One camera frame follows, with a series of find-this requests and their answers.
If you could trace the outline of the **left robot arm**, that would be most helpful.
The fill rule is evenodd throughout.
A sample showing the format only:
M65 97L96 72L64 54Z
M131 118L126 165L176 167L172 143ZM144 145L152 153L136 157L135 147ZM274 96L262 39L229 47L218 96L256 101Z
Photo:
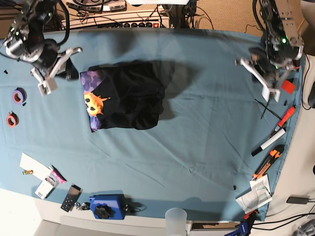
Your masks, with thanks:
M262 31L260 46L249 49L251 58L239 58L243 66L267 92L276 92L289 73L296 70L295 62L303 55L304 42L297 31L288 1L254 0L252 11Z

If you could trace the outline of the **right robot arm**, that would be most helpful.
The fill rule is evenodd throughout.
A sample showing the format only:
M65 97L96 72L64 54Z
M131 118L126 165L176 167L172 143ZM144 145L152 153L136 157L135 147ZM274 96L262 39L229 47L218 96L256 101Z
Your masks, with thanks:
M44 26L52 19L56 5L63 10L66 22L64 38L60 42L45 38L43 34ZM32 65L31 74L39 82L48 82L56 76L68 81L77 80L79 73L70 57L82 52L82 48L59 51L69 35L69 12L61 0L28 0L3 40L6 51L4 57Z

